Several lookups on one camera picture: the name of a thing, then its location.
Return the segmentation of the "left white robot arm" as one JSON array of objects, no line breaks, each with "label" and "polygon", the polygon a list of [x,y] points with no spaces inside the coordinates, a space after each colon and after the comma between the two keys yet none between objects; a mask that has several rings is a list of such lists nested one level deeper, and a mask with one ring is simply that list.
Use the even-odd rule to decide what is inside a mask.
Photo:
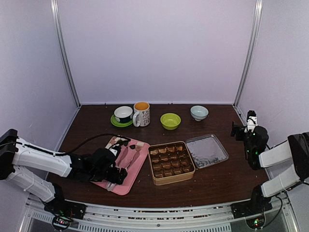
[{"label": "left white robot arm", "polygon": [[9,129],[0,137],[0,178],[12,181],[53,208],[58,214],[66,214],[70,207],[62,188],[47,182],[28,167],[57,174],[60,177],[81,182],[101,182],[122,184],[127,172],[116,166],[121,146],[130,138],[116,135],[116,142],[107,148],[98,148],[94,153],[77,155],[76,148],[69,152],[56,152],[27,142],[17,135],[17,130]]}]

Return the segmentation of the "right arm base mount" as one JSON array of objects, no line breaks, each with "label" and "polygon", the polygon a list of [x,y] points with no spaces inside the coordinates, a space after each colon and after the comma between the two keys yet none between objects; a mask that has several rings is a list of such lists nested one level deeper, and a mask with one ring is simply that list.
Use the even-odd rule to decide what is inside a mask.
[{"label": "right arm base mount", "polygon": [[231,204],[234,219],[261,214],[272,209],[271,203],[252,203],[251,200]]}]

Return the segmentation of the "white metal tongs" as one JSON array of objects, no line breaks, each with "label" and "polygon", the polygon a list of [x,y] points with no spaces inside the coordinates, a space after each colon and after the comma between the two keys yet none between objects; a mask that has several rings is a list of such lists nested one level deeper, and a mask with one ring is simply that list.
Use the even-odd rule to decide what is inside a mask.
[{"label": "white metal tongs", "polygon": [[117,167],[118,168],[125,168],[126,170],[128,170],[130,168],[130,166],[137,160],[137,158],[140,155],[140,151],[135,152],[134,155],[127,155],[128,152],[128,147],[126,148],[126,152],[124,151],[121,160],[119,160]]}]

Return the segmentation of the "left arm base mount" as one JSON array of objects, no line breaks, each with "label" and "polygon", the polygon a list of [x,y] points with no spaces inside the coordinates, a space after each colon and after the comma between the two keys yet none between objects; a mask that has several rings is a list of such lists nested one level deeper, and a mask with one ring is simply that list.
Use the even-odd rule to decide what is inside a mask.
[{"label": "left arm base mount", "polygon": [[55,201],[48,203],[43,202],[44,210],[54,216],[62,216],[68,219],[83,219],[86,211],[86,205],[70,201]]}]

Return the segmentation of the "bear print tin lid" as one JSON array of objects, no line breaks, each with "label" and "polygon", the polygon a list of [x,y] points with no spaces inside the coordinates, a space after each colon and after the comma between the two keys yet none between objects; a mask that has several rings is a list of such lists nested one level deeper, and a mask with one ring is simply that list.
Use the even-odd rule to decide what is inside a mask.
[{"label": "bear print tin lid", "polygon": [[227,151],[214,134],[188,139],[185,144],[198,169],[207,168],[229,159]]}]

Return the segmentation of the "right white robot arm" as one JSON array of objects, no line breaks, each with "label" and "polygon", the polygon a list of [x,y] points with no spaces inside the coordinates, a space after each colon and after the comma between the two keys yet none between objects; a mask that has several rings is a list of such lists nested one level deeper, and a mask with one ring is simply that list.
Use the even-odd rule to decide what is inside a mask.
[{"label": "right white robot arm", "polygon": [[309,177],[308,132],[292,134],[286,141],[266,150],[268,132],[250,118],[246,126],[232,123],[231,136],[243,142],[245,159],[253,170],[269,168],[287,160],[293,161],[281,174],[254,187],[247,204],[251,213],[258,213],[273,196],[305,182]]}]

